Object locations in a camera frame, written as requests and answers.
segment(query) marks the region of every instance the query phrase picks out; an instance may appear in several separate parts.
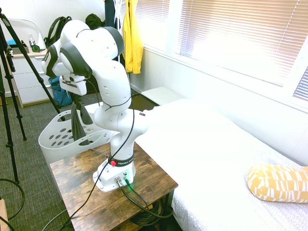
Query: window sill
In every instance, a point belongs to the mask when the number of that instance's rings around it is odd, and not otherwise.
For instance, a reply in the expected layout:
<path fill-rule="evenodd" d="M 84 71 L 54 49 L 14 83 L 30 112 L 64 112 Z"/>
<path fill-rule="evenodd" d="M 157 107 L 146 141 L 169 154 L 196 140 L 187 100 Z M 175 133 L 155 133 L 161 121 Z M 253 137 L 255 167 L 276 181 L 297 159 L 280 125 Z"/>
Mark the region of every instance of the window sill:
<path fill-rule="evenodd" d="M 214 65 L 205 66 L 204 64 L 201 64 L 201 62 L 199 61 L 184 56 L 175 54 L 173 57 L 171 57 L 164 54 L 163 51 L 147 45 L 144 45 L 144 49 L 152 53 L 155 53 L 157 55 L 160 55 L 164 58 L 167 58 L 169 60 L 172 60 L 174 62 L 177 62 L 179 64 L 193 68 L 204 74 L 210 75 L 214 78 L 218 78 L 220 80 L 223 80 L 240 88 L 246 89 L 258 95 L 274 100 L 276 102 L 290 106 L 296 110 L 308 113 L 308 102 L 296 97 L 292 97 L 290 95 L 287 96 L 283 87 L 279 87 L 253 77 L 248 77 L 246 75 L 242 75 L 240 73 L 236 73 L 218 66 Z"/>

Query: blue bag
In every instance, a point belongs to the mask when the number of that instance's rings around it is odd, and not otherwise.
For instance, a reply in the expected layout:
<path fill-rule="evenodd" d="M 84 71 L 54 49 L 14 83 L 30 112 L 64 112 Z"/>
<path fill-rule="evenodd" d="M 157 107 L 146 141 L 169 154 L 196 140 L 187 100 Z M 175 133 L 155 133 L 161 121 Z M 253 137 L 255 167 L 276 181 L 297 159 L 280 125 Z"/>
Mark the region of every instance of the blue bag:
<path fill-rule="evenodd" d="M 56 105 L 60 108 L 72 104 L 73 100 L 69 92 L 60 87 L 60 77 L 49 78 L 51 84 L 53 97 Z"/>

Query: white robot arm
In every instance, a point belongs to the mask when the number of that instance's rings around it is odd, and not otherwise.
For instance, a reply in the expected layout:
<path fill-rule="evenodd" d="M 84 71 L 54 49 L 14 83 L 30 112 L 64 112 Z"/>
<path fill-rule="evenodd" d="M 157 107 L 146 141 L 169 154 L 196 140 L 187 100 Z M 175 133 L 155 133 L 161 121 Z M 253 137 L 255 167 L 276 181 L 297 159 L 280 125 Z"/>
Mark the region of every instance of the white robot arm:
<path fill-rule="evenodd" d="M 44 72 L 51 77 L 62 76 L 61 87 L 75 94 L 86 94 L 85 79 L 94 76 L 97 80 L 103 105 L 95 111 L 94 122 L 104 129 L 119 132 L 111 139 L 111 156 L 117 152 L 116 156 L 105 160 L 93 174 L 96 181 L 107 165 L 97 182 L 104 192 L 118 188 L 116 177 L 125 183 L 123 178 L 126 176 L 133 182 L 136 172 L 134 141 L 148 129 L 145 115 L 140 111 L 135 111 L 132 129 L 133 111 L 128 109 L 131 104 L 128 76 L 123 65 L 112 60 L 123 49 L 123 39 L 115 28 L 90 30 L 85 23 L 72 20 L 64 26 L 60 39 L 49 47 L 42 61 Z"/>

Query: drawer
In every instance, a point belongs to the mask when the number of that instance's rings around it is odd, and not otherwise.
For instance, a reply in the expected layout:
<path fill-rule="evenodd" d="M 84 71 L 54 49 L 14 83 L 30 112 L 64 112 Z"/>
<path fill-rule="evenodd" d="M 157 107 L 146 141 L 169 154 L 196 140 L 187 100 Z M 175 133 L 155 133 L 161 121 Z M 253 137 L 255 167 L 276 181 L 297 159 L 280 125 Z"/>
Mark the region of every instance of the drawer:
<path fill-rule="evenodd" d="M 45 75 L 44 72 L 39 72 L 39 75 L 43 78 L 45 86 L 50 85 L 48 81 L 49 77 Z M 41 84 L 39 83 L 37 77 L 33 72 L 24 74 L 14 74 L 14 80 L 16 82 L 18 89 L 41 86 Z"/>
<path fill-rule="evenodd" d="M 51 94 L 51 96 L 53 97 L 51 87 L 47 89 Z M 18 92 L 23 104 L 48 99 L 48 96 L 42 86 L 20 89 L 18 90 Z"/>
<path fill-rule="evenodd" d="M 30 57 L 30 60 L 32 61 L 35 69 L 37 71 L 42 71 L 42 60 L 44 56 L 35 56 Z M 13 58 L 13 63 L 15 66 L 15 72 L 13 74 L 20 74 L 20 73 L 29 73 L 33 72 L 30 65 L 28 64 L 27 60 L 25 58 Z"/>

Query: camera stand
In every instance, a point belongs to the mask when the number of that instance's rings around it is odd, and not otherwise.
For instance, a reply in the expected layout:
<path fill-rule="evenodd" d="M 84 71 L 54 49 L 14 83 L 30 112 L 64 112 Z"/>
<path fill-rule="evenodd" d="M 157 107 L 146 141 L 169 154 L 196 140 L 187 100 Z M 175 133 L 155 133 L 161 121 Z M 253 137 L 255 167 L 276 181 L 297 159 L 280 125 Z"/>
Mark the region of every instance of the camera stand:
<path fill-rule="evenodd" d="M 4 22 L 4 25 L 6 26 L 6 28 L 10 32 L 12 38 L 16 42 L 16 45 L 18 46 L 21 53 L 24 55 L 25 59 L 27 60 L 28 64 L 30 65 L 33 73 L 37 77 L 39 83 L 42 85 L 42 87 L 45 90 L 48 98 L 52 102 L 52 104 L 53 104 L 54 108 L 56 109 L 57 113 L 59 114 L 60 110 L 57 107 L 57 105 L 55 104 L 55 101 L 51 97 L 50 93 L 48 92 L 48 90 L 47 90 L 47 88 L 44 84 L 44 80 L 41 78 L 41 76 L 39 76 L 39 74 L 38 74 L 37 70 L 35 69 L 33 63 L 31 62 L 26 50 L 24 49 L 21 41 L 19 40 L 18 36 L 16 35 L 15 31 L 13 30 L 11 23 L 9 22 L 7 17 L 4 14 L 1 13 L 1 11 L 2 11 L 2 9 L 0 8 L 0 19 Z M 9 87 L 10 87 L 10 91 L 11 91 L 11 94 L 12 94 L 17 118 L 18 118 L 19 124 L 20 124 L 20 129 L 21 129 L 21 132 L 23 134 L 23 139 L 26 140 L 24 127 L 23 127 L 23 124 L 22 124 L 22 121 L 21 121 L 22 116 L 19 113 L 18 104 L 17 104 L 15 93 L 14 93 L 14 88 L 13 88 L 13 85 L 12 85 L 13 76 L 9 71 L 8 64 L 9 64 L 10 70 L 12 72 L 15 71 L 15 67 L 13 65 L 12 56 L 10 55 L 10 53 L 8 51 L 8 46 L 7 46 L 1 25 L 0 25 L 0 57 L 1 57 L 2 64 L 3 64 L 4 72 L 5 72 L 5 78 L 8 80 L 8 83 L 9 83 Z M 12 135 L 11 135 L 10 121 L 9 121 L 8 110 L 7 110 L 6 101 L 5 101 L 5 89 L 4 89 L 4 85 L 3 85 L 1 70 L 0 70 L 0 96 L 1 96 L 1 100 L 2 100 L 2 108 L 3 108 L 3 114 L 4 114 L 4 120 L 5 120 L 5 128 L 6 128 L 7 138 L 8 138 L 8 142 L 6 144 L 6 147 L 10 148 L 13 171 L 14 171 L 14 179 L 15 179 L 16 183 L 19 183 L 18 176 L 17 176 L 14 150 L 13 150 L 13 141 L 12 141 Z"/>

